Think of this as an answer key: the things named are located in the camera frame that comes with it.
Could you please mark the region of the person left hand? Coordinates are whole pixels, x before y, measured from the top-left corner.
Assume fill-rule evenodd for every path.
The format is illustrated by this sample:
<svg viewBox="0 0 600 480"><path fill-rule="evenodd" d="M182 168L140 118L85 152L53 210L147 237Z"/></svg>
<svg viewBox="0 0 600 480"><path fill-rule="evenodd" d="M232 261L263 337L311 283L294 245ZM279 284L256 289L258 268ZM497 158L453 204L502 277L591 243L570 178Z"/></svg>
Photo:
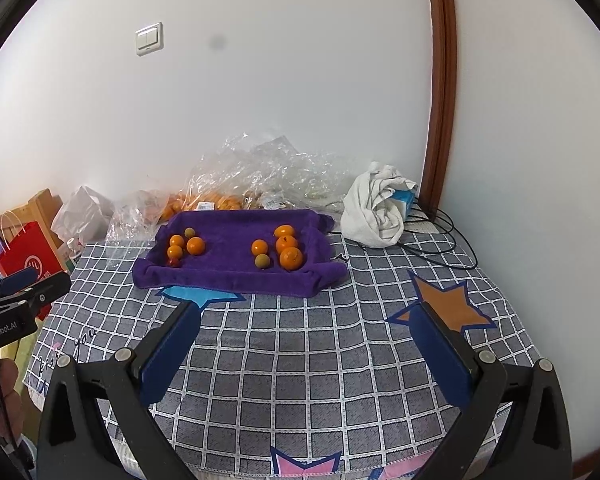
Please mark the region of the person left hand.
<svg viewBox="0 0 600 480"><path fill-rule="evenodd" d="M0 359L0 437L13 446L23 430L24 411L15 386L18 366L12 359Z"/></svg>

